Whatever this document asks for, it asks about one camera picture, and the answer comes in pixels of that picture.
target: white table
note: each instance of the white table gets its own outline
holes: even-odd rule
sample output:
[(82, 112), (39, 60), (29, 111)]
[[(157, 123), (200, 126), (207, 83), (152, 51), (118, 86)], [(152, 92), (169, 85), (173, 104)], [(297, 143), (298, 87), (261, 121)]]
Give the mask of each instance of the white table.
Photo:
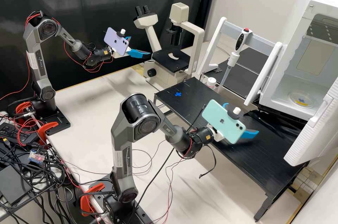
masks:
[[(136, 92), (141, 92), (152, 100), (155, 91), (131, 68), (58, 91), (56, 103), (70, 121), (71, 127), (49, 136), (48, 139), (65, 161), (85, 170), (110, 173), (113, 166), (110, 129), (118, 114), (120, 102)], [(164, 134), (157, 131), (133, 144), (133, 148), (146, 150), (152, 155), (162, 140)], [(170, 150), (170, 144), (163, 142), (153, 159), (150, 172), (134, 177), (139, 196)], [(179, 159), (173, 154), (167, 163), (170, 165)], [(148, 160), (144, 153), (133, 152), (135, 166), (141, 166)], [(74, 178), (81, 183), (103, 177), (69, 164), (67, 166), (80, 175), (79, 179), (74, 173)], [(251, 216), (246, 215), (243, 218), (244, 210), (224, 193), (217, 179), (212, 175), (198, 179), (206, 171), (195, 159), (184, 161), (175, 167), (172, 185), (174, 200), (166, 223), (253, 223)], [(83, 190), (88, 188), (89, 185), (82, 185)], [(168, 189), (169, 181), (165, 172), (161, 171), (140, 204), (151, 219), (166, 212)], [(96, 211), (102, 211), (94, 199), (91, 202)], [(232, 217), (225, 215), (223, 209), (231, 209)]]

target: mint green iphone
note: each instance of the mint green iphone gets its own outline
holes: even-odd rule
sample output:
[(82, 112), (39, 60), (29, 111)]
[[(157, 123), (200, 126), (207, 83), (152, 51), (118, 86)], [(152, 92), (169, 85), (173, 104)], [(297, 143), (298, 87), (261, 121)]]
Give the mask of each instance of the mint green iphone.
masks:
[(202, 112), (202, 117), (231, 144), (235, 144), (246, 131), (245, 125), (241, 121), (229, 117), (227, 110), (215, 100), (209, 101)]

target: black curtain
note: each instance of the black curtain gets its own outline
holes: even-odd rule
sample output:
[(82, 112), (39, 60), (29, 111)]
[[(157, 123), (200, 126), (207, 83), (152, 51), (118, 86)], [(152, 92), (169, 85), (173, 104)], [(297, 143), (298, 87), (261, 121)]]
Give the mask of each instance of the black curtain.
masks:
[[(34, 10), (42, 10), (55, 17), (76, 39), (85, 43), (94, 42), (104, 47), (104, 31), (126, 29), (132, 36), (130, 47), (151, 51), (145, 31), (133, 24), (136, 5), (148, 5), (158, 14), (155, 31), (161, 45), (169, 45), (165, 33), (170, 26), (169, 12), (172, 3), (183, 2), (190, 8), (189, 20), (205, 26), (211, 0), (1, 0), (0, 13), (0, 98), (21, 89), (28, 77), (25, 57), (25, 43), (22, 39), (26, 17)], [(191, 39), (183, 39), (182, 46), (191, 45)], [(48, 77), (56, 90), (78, 84), (98, 76), (143, 62), (140, 59), (123, 57), (116, 63), (104, 65), (99, 73), (91, 74), (71, 61), (63, 51), (60, 38), (52, 38), (42, 44)], [(30, 84), (24, 91), (0, 101), (0, 110), (8, 103), (33, 94)]]

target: small white bottle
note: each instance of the small white bottle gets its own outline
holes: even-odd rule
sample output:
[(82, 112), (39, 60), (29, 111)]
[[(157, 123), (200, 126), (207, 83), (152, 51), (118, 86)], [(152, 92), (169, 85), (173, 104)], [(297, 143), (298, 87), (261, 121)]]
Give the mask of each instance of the small white bottle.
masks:
[(206, 81), (205, 85), (207, 85), (212, 90), (215, 90), (216, 89), (216, 79), (213, 78), (213, 77), (209, 77), (208, 80)]

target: orange clamp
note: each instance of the orange clamp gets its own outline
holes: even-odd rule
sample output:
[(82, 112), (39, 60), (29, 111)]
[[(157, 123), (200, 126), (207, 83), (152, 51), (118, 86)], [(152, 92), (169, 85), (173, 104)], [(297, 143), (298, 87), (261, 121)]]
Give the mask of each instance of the orange clamp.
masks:
[(38, 135), (40, 136), (40, 141), (39, 141), (40, 145), (44, 145), (46, 143), (46, 140), (47, 140), (46, 131), (58, 125), (59, 125), (58, 122), (50, 122), (50, 123), (44, 124), (38, 129)]
[[(15, 113), (21, 113), (25, 108), (28, 108), (31, 106), (31, 102), (30, 101), (27, 101), (27, 102), (23, 102), (23, 103), (20, 103), (16, 108), (15, 108)], [(22, 118), (19, 118), (18, 119), (18, 123), (19, 124), (24, 124), (25, 120), (22, 119)], [(27, 125), (34, 125), (34, 122), (31, 123), (31, 122), (28, 122)]]
[[(94, 185), (92, 188), (87, 190), (85, 193), (98, 192), (98, 191), (104, 189), (104, 187), (105, 187), (105, 185), (101, 182), (101, 183), (98, 183), (97, 185)], [(84, 195), (80, 199), (80, 208), (84, 212), (93, 212), (92, 207), (90, 206), (89, 198), (90, 198), (90, 195)]]

